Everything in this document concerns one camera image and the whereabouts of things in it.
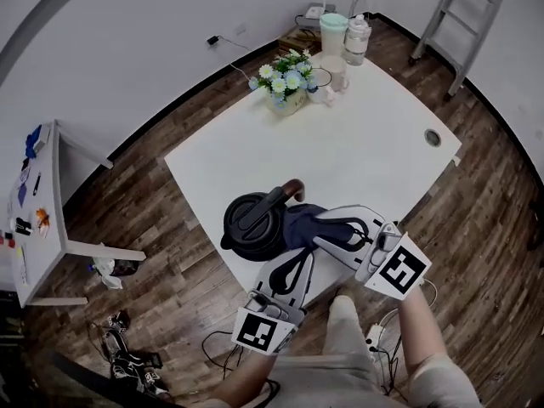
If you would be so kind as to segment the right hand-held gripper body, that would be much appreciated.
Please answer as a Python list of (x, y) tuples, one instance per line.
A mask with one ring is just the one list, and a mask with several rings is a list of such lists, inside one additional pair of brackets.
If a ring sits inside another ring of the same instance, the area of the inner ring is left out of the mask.
[(354, 279), (374, 292), (404, 301), (431, 266), (408, 234), (388, 223), (380, 228)]

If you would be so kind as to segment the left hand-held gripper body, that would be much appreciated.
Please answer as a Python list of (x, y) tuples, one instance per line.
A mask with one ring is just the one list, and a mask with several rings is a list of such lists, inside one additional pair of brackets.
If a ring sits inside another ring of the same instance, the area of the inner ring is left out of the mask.
[(249, 292), (249, 300), (238, 309), (232, 342), (265, 354), (277, 355), (301, 326), (307, 287), (296, 286), (291, 293), (273, 292), (262, 281)]

